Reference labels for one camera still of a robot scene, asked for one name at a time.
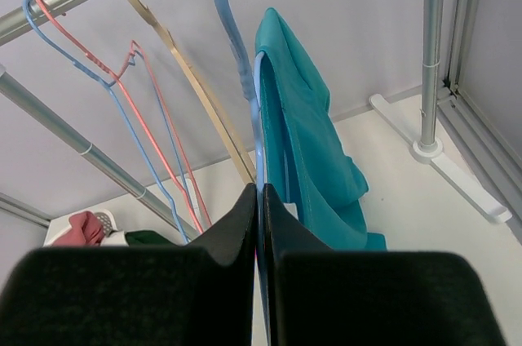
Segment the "red t shirt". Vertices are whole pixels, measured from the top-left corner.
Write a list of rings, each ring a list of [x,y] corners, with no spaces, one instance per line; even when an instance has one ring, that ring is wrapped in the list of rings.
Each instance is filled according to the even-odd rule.
[[[68,222],[69,229],[51,246],[98,246],[105,238],[104,226],[90,211],[71,215]]]

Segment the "green and white t shirt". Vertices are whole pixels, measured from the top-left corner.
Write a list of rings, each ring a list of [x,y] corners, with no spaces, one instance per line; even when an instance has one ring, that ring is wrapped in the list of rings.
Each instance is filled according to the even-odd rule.
[[[129,246],[173,246],[174,243],[152,230],[139,230],[125,233]]]

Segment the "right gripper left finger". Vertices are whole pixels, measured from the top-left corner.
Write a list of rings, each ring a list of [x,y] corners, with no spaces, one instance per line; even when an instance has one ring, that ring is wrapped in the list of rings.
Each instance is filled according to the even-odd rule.
[[[4,345],[248,345],[257,191],[186,246],[41,248],[1,295]]]

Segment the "light blue wire hanger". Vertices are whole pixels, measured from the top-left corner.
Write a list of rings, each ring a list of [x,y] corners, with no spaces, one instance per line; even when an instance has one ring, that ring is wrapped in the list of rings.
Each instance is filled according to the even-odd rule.
[[[170,195],[170,193],[166,190],[165,186],[161,182],[158,174],[156,173],[156,171],[153,167],[152,162],[150,161],[148,155],[146,154],[144,146],[141,144],[139,137],[137,136],[135,129],[131,124],[129,117],[127,116],[127,114],[126,114],[124,108],[122,107],[122,104],[118,100],[116,94],[112,90],[113,83],[106,82],[100,75],[98,75],[97,73],[90,70],[80,60],[76,59],[74,56],[70,55],[66,50],[64,50],[63,48],[58,46],[55,42],[50,40],[44,34],[43,31],[40,30],[40,28],[35,24],[35,20],[32,18],[31,2],[33,2],[33,1],[34,0],[23,0],[23,3],[21,5],[25,19],[29,22],[30,27],[47,45],[51,46],[55,51],[60,53],[76,69],[78,69],[79,71],[84,73],[87,77],[89,77],[93,81],[99,83],[105,89],[105,91],[109,94],[109,96],[113,100],[113,103],[117,107],[117,110],[118,110],[120,116],[122,117],[123,122],[126,124],[127,130],[130,132],[132,139],[135,143],[135,146],[139,150],[142,159],[144,160],[145,164],[147,165],[148,171],[152,175],[154,182],[157,184],[161,193],[168,201],[167,219],[172,220],[174,222],[175,227],[179,230],[184,243],[189,243],[190,241],[192,241],[193,239],[198,237],[199,232],[197,232],[194,228],[192,228],[186,221],[184,221],[178,215],[174,198]]]

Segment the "teal t shirt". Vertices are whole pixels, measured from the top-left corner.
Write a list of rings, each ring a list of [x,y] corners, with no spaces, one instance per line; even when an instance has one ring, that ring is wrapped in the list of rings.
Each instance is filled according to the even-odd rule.
[[[364,174],[343,151],[332,123],[330,90],[284,18],[268,8],[255,38],[268,183],[297,218],[340,251],[385,251],[386,239],[367,229],[360,199]]]

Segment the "wooden hanger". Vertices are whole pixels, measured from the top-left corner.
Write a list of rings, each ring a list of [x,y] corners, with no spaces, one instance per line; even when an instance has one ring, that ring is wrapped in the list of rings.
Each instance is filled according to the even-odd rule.
[[[219,102],[216,94],[211,90],[209,85],[199,78],[197,71],[175,45],[175,41],[168,28],[160,23],[153,12],[140,0],[127,1],[132,5],[141,18],[154,29],[156,34],[175,58],[179,67],[182,69],[184,76],[188,79],[189,84],[201,101],[201,104],[218,132],[219,137],[227,149],[228,155],[232,159],[242,180],[245,183],[254,183],[256,178],[254,164],[243,144],[243,141],[241,140],[241,137],[237,133],[232,121],[227,115],[225,108]]]

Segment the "pink wire hanger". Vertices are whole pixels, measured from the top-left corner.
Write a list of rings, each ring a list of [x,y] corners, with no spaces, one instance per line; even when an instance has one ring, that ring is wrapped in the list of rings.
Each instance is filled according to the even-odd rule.
[[[161,163],[168,178],[178,189],[193,227],[199,232],[199,235],[202,234],[212,225],[212,221],[160,84],[144,49],[137,41],[130,41],[122,67],[116,70],[111,69],[51,14],[51,9],[44,3],[44,0],[34,0],[31,2],[32,4],[36,4],[55,30],[78,50],[77,54],[67,51],[70,55],[80,60],[106,82],[113,83],[112,90],[129,117],[156,173],[158,174],[155,162],[150,155],[151,152],[155,153],[157,161]],[[168,190],[161,178],[160,180],[174,198],[174,194]]]

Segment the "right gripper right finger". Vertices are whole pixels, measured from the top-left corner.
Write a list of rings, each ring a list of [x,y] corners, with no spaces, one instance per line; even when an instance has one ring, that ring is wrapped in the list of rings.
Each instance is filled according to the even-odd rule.
[[[273,345],[502,345],[482,284],[463,257],[335,251],[263,189]]]

